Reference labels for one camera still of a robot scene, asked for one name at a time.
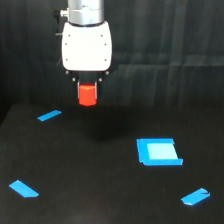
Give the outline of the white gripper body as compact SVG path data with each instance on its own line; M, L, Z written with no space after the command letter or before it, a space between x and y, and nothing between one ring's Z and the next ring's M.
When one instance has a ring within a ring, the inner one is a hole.
M73 82L97 82L118 69L113 58L109 23L76 26L66 22L62 31L61 60Z

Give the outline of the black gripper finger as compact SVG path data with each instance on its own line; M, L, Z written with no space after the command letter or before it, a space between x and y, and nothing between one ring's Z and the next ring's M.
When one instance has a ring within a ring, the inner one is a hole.
M96 99L98 100L102 94L102 80L97 80L95 82L95 87L96 87Z
M77 82L77 97L80 98L80 81Z

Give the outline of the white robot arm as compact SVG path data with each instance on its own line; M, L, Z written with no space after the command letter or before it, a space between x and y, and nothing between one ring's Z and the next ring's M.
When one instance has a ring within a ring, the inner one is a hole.
M61 36L60 62L77 85L80 105L97 104L103 79L116 70L112 58L112 37L104 19L104 0L67 0L65 10L53 16L66 18Z

